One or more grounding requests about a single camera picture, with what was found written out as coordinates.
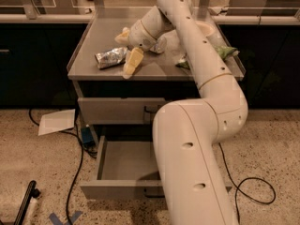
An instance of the closed drawer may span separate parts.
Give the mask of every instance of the closed drawer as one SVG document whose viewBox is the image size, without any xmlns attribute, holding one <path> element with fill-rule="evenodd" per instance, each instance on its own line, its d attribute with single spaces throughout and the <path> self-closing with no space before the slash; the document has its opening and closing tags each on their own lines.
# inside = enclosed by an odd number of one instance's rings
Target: closed drawer
<svg viewBox="0 0 300 225">
<path fill-rule="evenodd" d="M 81 189 L 95 200 L 163 198 L 153 144 L 101 136 L 97 168 L 90 181 L 81 182 Z"/>
<path fill-rule="evenodd" d="M 161 97 L 78 99 L 86 124 L 147 124 L 167 101 Z"/>
</svg>

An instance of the white paper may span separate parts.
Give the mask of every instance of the white paper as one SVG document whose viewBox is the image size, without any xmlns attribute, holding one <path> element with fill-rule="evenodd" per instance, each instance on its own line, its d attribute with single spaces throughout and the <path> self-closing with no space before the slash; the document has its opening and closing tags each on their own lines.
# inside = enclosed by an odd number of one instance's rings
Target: white paper
<svg viewBox="0 0 300 225">
<path fill-rule="evenodd" d="M 38 136 L 74 128 L 75 109 L 45 114 L 41 117 Z"/>
</svg>

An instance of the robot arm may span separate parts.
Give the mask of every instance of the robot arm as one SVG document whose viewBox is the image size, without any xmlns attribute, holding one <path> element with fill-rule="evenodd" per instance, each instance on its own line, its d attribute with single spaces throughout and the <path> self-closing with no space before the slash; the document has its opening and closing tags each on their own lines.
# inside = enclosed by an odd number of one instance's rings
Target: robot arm
<svg viewBox="0 0 300 225">
<path fill-rule="evenodd" d="M 154 148 L 172 224 L 237 224 L 212 144 L 243 127 L 247 101 L 193 20 L 189 0 L 157 0 L 157 7 L 127 31 L 126 43 L 144 52 L 170 29 L 186 49 L 201 95 L 168 103 L 154 120 Z M 140 60 L 135 57 L 136 66 Z"/>
</svg>

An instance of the floor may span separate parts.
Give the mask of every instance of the floor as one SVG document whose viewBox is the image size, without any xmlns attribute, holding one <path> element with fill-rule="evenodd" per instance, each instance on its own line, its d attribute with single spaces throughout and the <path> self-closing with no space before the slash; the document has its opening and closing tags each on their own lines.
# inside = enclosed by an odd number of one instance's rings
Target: floor
<svg viewBox="0 0 300 225">
<path fill-rule="evenodd" d="M 229 0 L 212 1 L 216 1 L 216 6 L 217 3 L 225 6 Z M 34 109 L 32 117 L 39 122 L 43 114 L 56 111 Z M 250 110 L 243 129 L 222 144 L 236 183 L 247 177 L 260 177 L 274 187 L 277 195 L 272 204 L 261 205 L 239 194 L 240 224 L 300 224 L 299 138 L 300 110 Z M 214 151 L 224 180 L 230 183 L 216 144 Z M 67 195 L 80 158 L 81 148 L 73 136 L 64 133 L 38 136 L 38 126 L 30 120 L 27 109 L 1 109 L 0 219 L 5 223 L 14 220 L 29 182 L 36 180 L 41 194 L 31 200 L 24 224 L 67 224 Z M 79 184 L 90 179 L 95 167 L 96 161 L 84 154 L 69 201 L 70 215 L 79 212 L 74 224 L 171 224 L 164 199 L 87 200 Z M 259 200 L 272 200 L 272 190 L 262 182 L 247 181 L 241 188 Z M 234 188 L 229 192 L 232 206 L 234 192 Z"/>
</svg>

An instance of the speckled floor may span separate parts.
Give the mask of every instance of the speckled floor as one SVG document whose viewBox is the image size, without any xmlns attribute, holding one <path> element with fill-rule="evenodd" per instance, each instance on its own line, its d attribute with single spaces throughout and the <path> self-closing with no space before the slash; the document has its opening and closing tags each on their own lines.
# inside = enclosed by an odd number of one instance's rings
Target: speckled floor
<svg viewBox="0 0 300 225">
<path fill-rule="evenodd" d="M 38 121 L 42 114 L 54 111 L 33 110 Z M 300 223 L 300 111 L 251 110 L 244 128 L 223 144 L 232 178 L 236 183 L 250 176 L 267 180 L 277 198 L 270 205 L 260 205 L 238 195 L 241 224 Z M 214 145 L 217 163 L 226 182 L 219 148 Z M 66 200 L 73 176 L 80 162 L 81 149 L 72 136 L 62 133 L 38 136 L 38 127 L 28 110 L 0 110 L 0 218 L 13 221 L 27 185 L 37 181 L 41 191 L 32 199 L 24 224 L 53 224 L 54 213 L 66 223 Z M 170 224 L 163 199 L 128 201 L 89 201 L 78 184 L 88 181 L 96 162 L 84 154 L 82 170 L 71 194 L 69 212 L 82 214 L 75 224 Z M 256 181 L 242 189 L 253 197 L 268 201 L 272 191 Z M 234 189 L 230 191 L 232 204 Z"/>
</svg>

